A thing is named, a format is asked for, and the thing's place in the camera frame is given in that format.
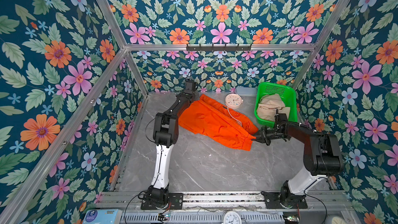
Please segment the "beige shorts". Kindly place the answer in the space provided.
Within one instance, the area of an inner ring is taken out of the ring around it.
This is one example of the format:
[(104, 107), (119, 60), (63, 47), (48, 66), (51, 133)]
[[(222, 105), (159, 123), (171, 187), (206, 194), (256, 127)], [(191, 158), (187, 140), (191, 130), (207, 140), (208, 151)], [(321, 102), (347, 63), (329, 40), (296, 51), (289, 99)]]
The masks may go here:
[(256, 113), (262, 120), (274, 121), (276, 114), (285, 114), (289, 118), (290, 107), (285, 105), (279, 94), (265, 95), (260, 99)]

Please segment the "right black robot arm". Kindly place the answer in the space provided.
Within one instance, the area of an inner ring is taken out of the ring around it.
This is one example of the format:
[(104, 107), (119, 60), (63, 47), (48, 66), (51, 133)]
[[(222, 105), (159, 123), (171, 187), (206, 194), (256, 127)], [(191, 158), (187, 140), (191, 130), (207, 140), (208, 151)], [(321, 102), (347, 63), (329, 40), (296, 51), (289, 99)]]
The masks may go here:
[(296, 176), (285, 181), (279, 193), (261, 192), (267, 209), (307, 208), (308, 191), (323, 179), (341, 173), (344, 168), (335, 135), (317, 132), (302, 123), (289, 121), (286, 114), (276, 114), (272, 128), (262, 127), (253, 136), (255, 142), (267, 146), (277, 139), (294, 139), (304, 144), (303, 167)]

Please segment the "orange shorts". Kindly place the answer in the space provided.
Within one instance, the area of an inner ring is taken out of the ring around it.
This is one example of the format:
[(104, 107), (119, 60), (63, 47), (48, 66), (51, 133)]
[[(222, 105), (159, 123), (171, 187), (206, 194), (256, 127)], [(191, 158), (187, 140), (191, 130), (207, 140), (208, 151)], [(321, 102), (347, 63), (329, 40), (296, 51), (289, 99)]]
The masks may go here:
[(232, 149), (250, 151), (255, 124), (244, 114), (227, 107), (203, 94), (179, 117), (179, 126), (194, 133), (211, 138), (217, 143)]

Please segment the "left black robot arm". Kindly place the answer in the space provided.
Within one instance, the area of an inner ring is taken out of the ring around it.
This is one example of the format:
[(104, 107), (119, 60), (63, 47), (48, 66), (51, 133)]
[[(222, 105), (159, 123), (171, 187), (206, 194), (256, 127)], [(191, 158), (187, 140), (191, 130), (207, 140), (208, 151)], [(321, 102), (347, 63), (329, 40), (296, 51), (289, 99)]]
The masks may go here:
[(171, 194), (169, 191), (169, 168), (171, 154), (179, 136), (179, 117), (196, 100), (197, 84), (191, 79), (185, 80), (185, 88), (176, 95), (171, 107), (157, 113), (154, 117), (151, 141), (156, 145), (154, 176), (150, 186), (144, 192), (142, 210), (181, 209), (183, 194)]

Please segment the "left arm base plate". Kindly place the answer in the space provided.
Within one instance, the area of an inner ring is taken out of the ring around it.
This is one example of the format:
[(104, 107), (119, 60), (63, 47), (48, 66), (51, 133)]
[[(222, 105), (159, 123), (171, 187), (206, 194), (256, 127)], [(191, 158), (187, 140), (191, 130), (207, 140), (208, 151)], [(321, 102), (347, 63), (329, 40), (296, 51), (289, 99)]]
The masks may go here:
[(147, 193), (144, 195), (141, 210), (181, 210), (183, 193), (168, 193), (162, 197)]

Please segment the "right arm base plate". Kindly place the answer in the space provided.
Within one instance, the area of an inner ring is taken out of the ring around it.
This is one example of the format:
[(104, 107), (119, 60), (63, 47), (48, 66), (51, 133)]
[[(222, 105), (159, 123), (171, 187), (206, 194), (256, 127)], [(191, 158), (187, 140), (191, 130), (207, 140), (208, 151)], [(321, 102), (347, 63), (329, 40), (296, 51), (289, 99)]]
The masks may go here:
[(291, 193), (266, 192), (262, 191), (267, 209), (307, 209), (305, 195), (294, 195)]

